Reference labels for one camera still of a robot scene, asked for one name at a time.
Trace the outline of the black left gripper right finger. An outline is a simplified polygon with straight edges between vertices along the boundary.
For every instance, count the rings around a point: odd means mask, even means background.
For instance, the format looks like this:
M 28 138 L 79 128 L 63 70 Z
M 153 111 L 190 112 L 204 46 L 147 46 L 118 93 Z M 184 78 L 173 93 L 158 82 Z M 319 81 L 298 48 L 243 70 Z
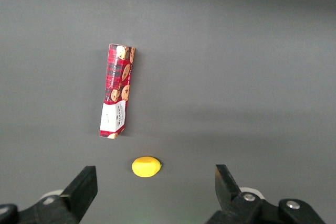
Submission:
M 275 206 L 259 191 L 240 188 L 224 164 L 216 165 L 215 191 L 221 210 L 207 223 L 324 223 L 305 201 L 285 198 Z

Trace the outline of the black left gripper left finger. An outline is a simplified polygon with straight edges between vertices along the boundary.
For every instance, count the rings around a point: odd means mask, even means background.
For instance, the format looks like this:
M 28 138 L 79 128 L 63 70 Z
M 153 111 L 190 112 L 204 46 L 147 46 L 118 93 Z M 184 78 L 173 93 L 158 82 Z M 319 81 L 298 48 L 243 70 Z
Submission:
M 96 167 L 86 166 L 65 189 L 44 194 L 25 210 L 1 204 L 1 223 L 79 223 L 97 192 Z

